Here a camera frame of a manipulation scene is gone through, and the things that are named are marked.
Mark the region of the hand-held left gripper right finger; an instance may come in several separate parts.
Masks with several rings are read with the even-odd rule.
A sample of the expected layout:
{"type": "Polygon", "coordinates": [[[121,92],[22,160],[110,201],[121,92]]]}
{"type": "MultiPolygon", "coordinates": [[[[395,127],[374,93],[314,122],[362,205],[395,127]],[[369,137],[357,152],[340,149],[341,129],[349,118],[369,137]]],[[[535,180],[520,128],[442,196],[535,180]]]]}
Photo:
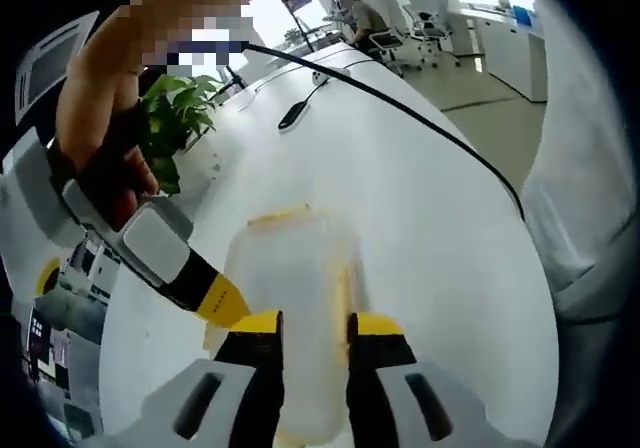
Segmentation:
{"type": "Polygon", "coordinates": [[[471,389],[416,359],[402,328],[354,312],[347,324],[346,403],[356,447],[532,447],[488,420],[471,389]]]}

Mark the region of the person's right hand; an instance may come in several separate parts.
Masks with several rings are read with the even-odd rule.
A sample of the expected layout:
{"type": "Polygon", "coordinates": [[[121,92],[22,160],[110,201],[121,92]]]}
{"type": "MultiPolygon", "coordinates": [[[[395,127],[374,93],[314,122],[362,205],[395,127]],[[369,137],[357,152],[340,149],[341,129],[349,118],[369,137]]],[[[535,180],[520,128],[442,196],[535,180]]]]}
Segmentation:
{"type": "Polygon", "coordinates": [[[75,180],[115,231],[159,183],[139,147],[148,124],[138,97],[138,73],[108,74],[76,63],[60,92],[55,137],[47,158],[57,190],[75,180]]]}

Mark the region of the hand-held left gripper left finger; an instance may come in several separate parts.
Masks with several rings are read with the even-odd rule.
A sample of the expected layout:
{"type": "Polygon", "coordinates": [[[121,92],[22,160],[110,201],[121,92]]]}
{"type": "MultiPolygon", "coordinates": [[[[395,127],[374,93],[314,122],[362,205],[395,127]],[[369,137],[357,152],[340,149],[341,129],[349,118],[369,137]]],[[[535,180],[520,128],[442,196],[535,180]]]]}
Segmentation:
{"type": "Polygon", "coordinates": [[[148,395],[140,417],[101,447],[271,447],[284,403],[283,315],[242,318],[211,360],[148,395]]]}

